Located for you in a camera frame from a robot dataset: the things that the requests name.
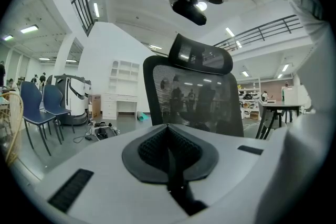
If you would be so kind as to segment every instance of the ceiling light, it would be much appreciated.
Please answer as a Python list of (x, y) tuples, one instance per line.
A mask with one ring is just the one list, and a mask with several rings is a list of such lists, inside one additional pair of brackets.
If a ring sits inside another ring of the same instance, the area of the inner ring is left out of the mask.
[(38, 30), (38, 27), (36, 25), (33, 25), (33, 26), (29, 26), (28, 28), (22, 29), (21, 32), (25, 34), (25, 33), (36, 31), (36, 30)]
[(13, 36), (12, 36), (12, 35), (9, 35), (9, 36), (5, 37), (4, 40), (7, 41), (7, 40), (10, 40), (10, 39), (12, 39), (12, 38), (13, 38)]
[(225, 30), (228, 31), (228, 33), (229, 33), (232, 37), (235, 36), (235, 35), (232, 33), (232, 31), (230, 30), (230, 28), (226, 27)]
[(93, 6), (94, 6), (94, 11), (96, 13), (97, 18), (99, 18), (99, 11), (98, 11), (98, 5), (97, 5), (97, 3), (94, 3)]
[(206, 8), (208, 8), (208, 6), (205, 2), (198, 2), (196, 4), (196, 7), (198, 7), (201, 10), (201, 12), (205, 11)]
[(289, 65), (285, 65), (282, 71), (285, 72), (286, 69), (288, 68), (288, 66), (289, 66)]
[(161, 47), (158, 47), (158, 46), (154, 46), (154, 45), (149, 45), (151, 48), (154, 48), (154, 49), (159, 49), (161, 50), (162, 48)]

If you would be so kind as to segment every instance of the gray floor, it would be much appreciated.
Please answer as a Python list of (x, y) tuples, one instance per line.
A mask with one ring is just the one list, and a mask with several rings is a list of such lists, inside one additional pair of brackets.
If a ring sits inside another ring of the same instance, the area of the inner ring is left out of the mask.
[[(120, 130), (121, 135), (137, 129), (152, 126), (150, 118), (144, 122), (140, 122), (135, 120), (134, 116), (129, 115), (120, 115), (117, 120), (106, 120), (106, 122), (111, 122), (113, 126), (116, 126), (117, 129)], [(244, 136), (248, 138), (255, 138), (259, 127), (259, 121), (244, 119), (243, 125)], [(59, 144), (54, 126), (50, 125), (50, 127), (52, 135), (49, 134), (48, 128), (45, 126), (47, 134), (47, 145), (51, 152), (51, 157), (48, 155), (44, 147), (38, 132), (38, 128), (36, 126), (30, 125), (28, 127), (34, 150), (30, 146), (25, 129), (22, 130), (22, 147), (19, 152), (19, 160), (21, 164), (25, 166), (28, 171), (30, 171), (31, 177), (34, 177), (35, 182), (39, 182), (41, 179), (43, 179), (46, 173), (50, 172), (67, 159), (76, 155), (83, 148), (94, 143), (93, 141), (87, 141), (85, 139), (83, 139), (78, 144), (73, 142), (74, 138), (83, 136), (86, 133), (88, 129), (87, 125), (76, 126), (75, 134), (73, 134), (71, 126), (64, 126), (64, 129), (62, 130), (64, 136), (62, 145)]]

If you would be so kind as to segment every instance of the chair headrest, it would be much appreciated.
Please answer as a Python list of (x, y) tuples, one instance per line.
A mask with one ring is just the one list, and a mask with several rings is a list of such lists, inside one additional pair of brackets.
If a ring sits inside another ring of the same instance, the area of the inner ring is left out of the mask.
[(229, 74), (232, 71), (231, 55), (224, 49), (209, 46), (178, 34), (170, 49), (169, 62), (195, 71)]

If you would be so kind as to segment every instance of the blue chair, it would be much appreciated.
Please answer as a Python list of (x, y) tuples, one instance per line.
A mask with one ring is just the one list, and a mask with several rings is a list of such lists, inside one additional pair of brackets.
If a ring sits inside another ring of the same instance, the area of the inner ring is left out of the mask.
[[(61, 133), (61, 137), (64, 141), (61, 130), (61, 121), (59, 119), (62, 115), (66, 114), (71, 115), (71, 110), (62, 108), (60, 106), (62, 98), (63, 98), (62, 93), (55, 85), (47, 84), (44, 86), (44, 97), (43, 97), (44, 109), (46, 112), (54, 115), (58, 120), (59, 132)], [(75, 129), (73, 126), (74, 126), (73, 122), (71, 122), (72, 131), (73, 133), (75, 133)]]
[[(38, 126), (38, 129), (40, 131), (40, 135), (41, 135), (41, 138), (43, 140), (44, 146), (46, 147), (49, 156), (51, 156), (51, 153), (50, 153), (50, 151), (48, 149), (48, 146), (47, 146), (47, 143), (46, 143), (47, 136), (46, 136), (46, 131), (44, 129), (44, 124), (48, 123), (49, 132), (51, 134), (49, 122), (54, 121), (54, 119), (56, 117), (52, 114), (45, 113), (45, 112), (40, 110), (40, 103), (41, 103), (41, 100), (42, 100), (42, 94), (38, 90), (38, 88), (35, 86), (34, 83), (28, 82), (28, 81), (23, 81), (21, 83), (20, 96), (22, 98), (23, 105), (24, 105), (23, 106), (24, 107), (23, 108), (23, 118), (24, 118), (24, 121), (25, 121), (25, 126), (26, 126), (28, 139), (29, 139), (30, 145), (32, 146), (32, 149), (34, 149), (34, 147), (33, 147), (33, 144), (31, 142), (31, 139), (30, 139), (30, 135), (29, 135), (28, 127), (27, 127), (27, 122)], [(58, 141), (59, 141), (60, 144), (62, 144), (61, 139), (59, 138), (59, 135), (58, 135), (58, 132), (57, 132), (55, 121), (54, 121), (54, 126), (55, 126), (55, 131), (56, 131), (56, 134), (57, 134)]]

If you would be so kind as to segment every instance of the box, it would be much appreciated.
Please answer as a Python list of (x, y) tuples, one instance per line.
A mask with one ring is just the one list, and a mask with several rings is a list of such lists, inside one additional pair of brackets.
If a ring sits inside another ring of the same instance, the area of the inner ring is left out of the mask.
[(100, 117), (101, 111), (101, 96), (95, 94), (89, 94), (89, 118), (93, 120)]

